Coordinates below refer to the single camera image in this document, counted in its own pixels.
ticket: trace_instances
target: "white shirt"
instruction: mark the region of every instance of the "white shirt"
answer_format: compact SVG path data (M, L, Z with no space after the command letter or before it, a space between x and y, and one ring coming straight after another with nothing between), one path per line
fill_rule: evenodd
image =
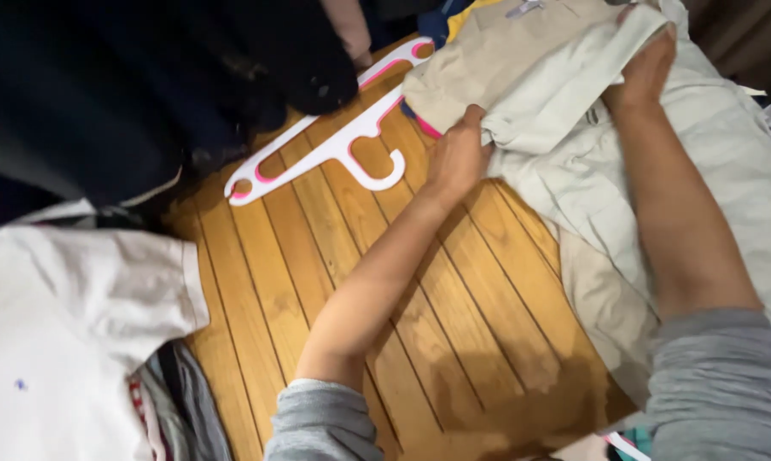
M152 461L125 379L208 322L194 244L0 229L0 460Z

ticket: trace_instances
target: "pink trim hanger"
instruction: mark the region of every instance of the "pink trim hanger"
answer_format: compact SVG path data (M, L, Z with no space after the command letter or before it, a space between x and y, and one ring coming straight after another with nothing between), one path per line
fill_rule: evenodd
M374 66L363 72L357 82L360 88L364 88L374 79L380 76L391 66L400 61L409 61L413 66L425 61L428 58L419 58L416 56L419 48L425 44L432 44L433 40L428 37L414 38L410 42L391 51L384 59L378 61ZM267 178L260 174L260 164L266 160L272 153L277 152L297 134L300 134L309 127L317 116L305 116L297 123L291 126L283 134L269 142L263 149L252 155L243 165L240 166L229 178L223 194L229 198L229 203L235 206L246 205L263 195L272 192L281 185L293 180L299 175L308 172L320 163L334 158L339 160L354 176L363 187L368 190L385 190L394 186L402 174L405 172L405 158L398 149L391 152L393 161L393 171L382 179L370 177L362 169L357 159L351 154L351 144L361 136L376 137L380 135L380 121L396 107L402 100L402 85L389 91L382 99L373 106L366 109L359 117L351 120L346 126L337 131L328 140L320 144L316 149L309 152L306 157L292 165L288 170L276 178ZM247 194L234 192L235 184L238 181L249 181L252 183L252 190Z

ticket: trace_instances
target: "gray sleeve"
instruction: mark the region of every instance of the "gray sleeve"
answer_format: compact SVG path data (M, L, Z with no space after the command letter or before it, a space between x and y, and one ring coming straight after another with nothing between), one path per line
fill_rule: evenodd
M298 379L277 397L266 461L381 461L376 427L359 392L331 382Z
M712 309L667 322L656 340L652 458L771 460L771 325Z

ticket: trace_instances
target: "person's right hand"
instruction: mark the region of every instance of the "person's right hand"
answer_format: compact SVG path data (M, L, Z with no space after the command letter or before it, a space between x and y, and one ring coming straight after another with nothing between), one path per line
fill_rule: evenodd
M631 8L622 12L620 23L626 20ZM675 24L670 22L621 71L625 83L607 87L602 100L614 118L622 111L659 103L675 61L675 36Z

